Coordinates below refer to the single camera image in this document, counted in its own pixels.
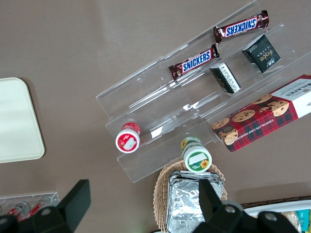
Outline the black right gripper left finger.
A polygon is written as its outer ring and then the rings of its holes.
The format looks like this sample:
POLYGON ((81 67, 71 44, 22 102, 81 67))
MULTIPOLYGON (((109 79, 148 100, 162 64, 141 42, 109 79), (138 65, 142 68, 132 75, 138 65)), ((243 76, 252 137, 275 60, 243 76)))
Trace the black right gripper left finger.
POLYGON ((76 229, 91 204, 89 180, 78 183, 59 203, 59 211, 69 229, 76 229))

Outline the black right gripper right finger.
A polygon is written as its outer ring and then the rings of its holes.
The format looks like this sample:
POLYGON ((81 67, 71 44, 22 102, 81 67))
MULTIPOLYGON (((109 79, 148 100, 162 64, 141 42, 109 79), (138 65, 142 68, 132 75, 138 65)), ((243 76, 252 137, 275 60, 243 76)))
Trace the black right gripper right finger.
POLYGON ((222 202, 208 180, 199 181, 199 204, 205 221, 209 221, 222 202))

